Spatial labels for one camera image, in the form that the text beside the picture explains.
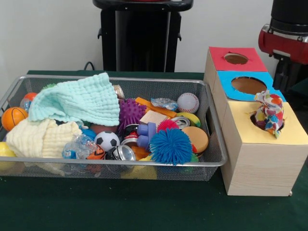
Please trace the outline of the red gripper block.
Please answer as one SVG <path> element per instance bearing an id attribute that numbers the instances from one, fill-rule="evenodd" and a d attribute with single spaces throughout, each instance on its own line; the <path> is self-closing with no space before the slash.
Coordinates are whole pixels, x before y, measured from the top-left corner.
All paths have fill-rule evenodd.
<path id="1" fill-rule="evenodd" d="M 308 63 L 308 43 L 290 38 L 280 37 L 278 35 L 260 31 L 258 45 L 262 52 L 270 55 L 289 54 L 290 60 L 300 64 Z M 282 85 L 283 90 L 289 90 L 292 86 L 292 62 L 286 62 L 280 59 L 277 63 L 273 87 L 279 89 Z"/>

